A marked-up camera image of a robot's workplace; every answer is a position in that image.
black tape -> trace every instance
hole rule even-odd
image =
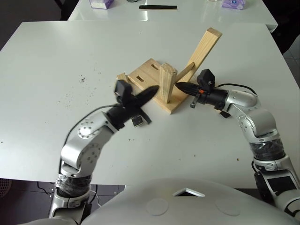
[[[177,9],[177,6],[140,5],[139,9]]]

gray floor tile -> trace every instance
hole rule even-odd
[[[287,50],[284,54],[283,54],[283,58],[285,59],[293,59],[293,56],[291,54],[290,50]]]
[[[291,54],[294,58],[300,59],[300,35],[296,38],[290,47]]]
[[[0,224],[15,225],[47,218],[51,200],[45,193],[10,190],[0,199]]]
[[[107,196],[115,196],[117,195],[119,189],[119,185],[100,185],[98,184],[97,195],[107,195]],[[95,185],[92,185],[92,190],[95,191]]]
[[[52,192],[54,184],[47,182],[39,182],[39,186],[44,188],[47,192]],[[26,181],[26,180],[12,180],[12,190],[22,190],[22,191],[36,191],[44,192],[37,187],[36,181]]]
[[[285,59],[296,83],[300,87],[300,68],[296,60],[293,59]]]
[[[237,189],[237,190],[241,191],[241,192],[243,192],[247,195],[250,195],[254,198],[257,198],[257,199],[260,199],[260,200],[262,199],[257,189],[254,189],[254,188],[253,189],[240,188],[240,189]]]
[[[125,190],[125,185],[119,185],[119,190],[118,193],[122,192]]]
[[[109,200],[111,200],[113,197],[114,196],[100,196],[100,205],[104,205]],[[97,205],[97,198],[93,201],[92,204],[93,205],[92,205],[91,212],[94,212],[95,210],[97,210],[99,208],[99,206]]]

table surface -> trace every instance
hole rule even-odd
[[[116,75],[149,58],[181,71],[209,27],[223,36],[196,74],[209,68],[217,84],[252,87],[299,171],[299,88],[265,25],[65,21],[22,23],[0,52],[1,177],[55,181],[66,134],[115,103]],[[92,182],[185,177],[254,188],[253,155],[237,121],[209,105],[192,109],[192,99],[173,115],[150,101],[143,108],[153,123],[127,122],[103,148]]]
[[[140,5],[177,5],[178,9],[141,10]],[[134,3],[114,0],[106,10],[92,8],[89,0],[79,0],[69,20],[262,23],[266,24],[271,32],[278,25],[262,0],[247,0],[243,10],[221,6],[221,0],[140,0]]]

wooden base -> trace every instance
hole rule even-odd
[[[128,75],[128,79],[141,90],[145,90],[153,85],[159,85],[159,67],[160,64],[158,62],[154,59],[149,59]],[[160,93],[158,91],[153,99],[170,114],[188,97],[187,94],[184,94],[174,86],[170,101],[166,104],[161,100]]]

white robot body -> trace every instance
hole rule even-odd
[[[160,179],[123,191],[82,224],[299,225],[299,222],[231,187],[207,180]]]

